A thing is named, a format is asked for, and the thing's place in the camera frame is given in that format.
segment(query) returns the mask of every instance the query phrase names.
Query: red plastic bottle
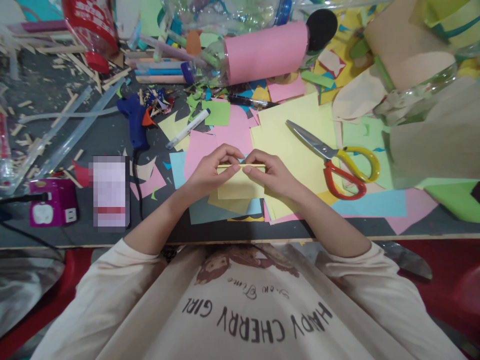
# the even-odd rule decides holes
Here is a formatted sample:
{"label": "red plastic bottle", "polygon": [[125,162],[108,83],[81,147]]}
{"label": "red plastic bottle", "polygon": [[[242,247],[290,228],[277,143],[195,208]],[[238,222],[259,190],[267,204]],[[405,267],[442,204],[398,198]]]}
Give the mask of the red plastic bottle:
{"label": "red plastic bottle", "polygon": [[108,0],[62,0],[70,32],[86,47],[86,62],[93,70],[108,74],[107,59],[119,49]]}

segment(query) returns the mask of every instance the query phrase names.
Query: pink paper roll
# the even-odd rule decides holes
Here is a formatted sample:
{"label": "pink paper roll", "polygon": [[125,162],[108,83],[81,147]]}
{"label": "pink paper roll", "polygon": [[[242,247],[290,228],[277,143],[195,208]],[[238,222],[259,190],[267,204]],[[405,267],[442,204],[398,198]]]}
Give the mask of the pink paper roll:
{"label": "pink paper roll", "polygon": [[230,85],[296,72],[307,51],[304,22],[290,22],[225,40]]}

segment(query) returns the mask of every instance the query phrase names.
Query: black cap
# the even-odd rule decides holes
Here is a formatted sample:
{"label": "black cap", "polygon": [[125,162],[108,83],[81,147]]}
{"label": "black cap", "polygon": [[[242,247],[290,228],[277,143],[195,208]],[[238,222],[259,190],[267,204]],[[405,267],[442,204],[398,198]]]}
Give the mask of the black cap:
{"label": "black cap", "polygon": [[320,51],[328,44],[337,32],[339,23],[337,16],[328,9],[313,12],[306,21],[308,27],[308,51]]}

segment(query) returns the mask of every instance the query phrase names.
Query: red chair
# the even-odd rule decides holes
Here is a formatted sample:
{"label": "red chair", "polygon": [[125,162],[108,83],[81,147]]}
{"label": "red chair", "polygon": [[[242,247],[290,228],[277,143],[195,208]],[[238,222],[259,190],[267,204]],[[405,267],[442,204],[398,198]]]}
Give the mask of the red chair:
{"label": "red chair", "polygon": [[426,310],[480,344],[480,240],[402,240],[403,247],[430,265],[433,279],[425,283],[400,272],[418,288]]}
{"label": "red chair", "polygon": [[0,338],[0,360],[11,357],[31,337],[59,316],[75,297],[75,287],[90,267],[93,248],[65,252],[65,269],[32,310]]}

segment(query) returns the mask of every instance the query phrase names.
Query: beige sweatshirt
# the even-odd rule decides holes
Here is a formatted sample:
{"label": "beige sweatshirt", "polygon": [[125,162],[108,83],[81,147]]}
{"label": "beige sweatshirt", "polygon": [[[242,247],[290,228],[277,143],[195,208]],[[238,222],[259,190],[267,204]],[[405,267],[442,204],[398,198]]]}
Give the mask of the beige sweatshirt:
{"label": "beige sweatshirt", "polygon": [[375,244],[189,246],[168,265],[120,240],[92,264],[32,359],[464,359]]}

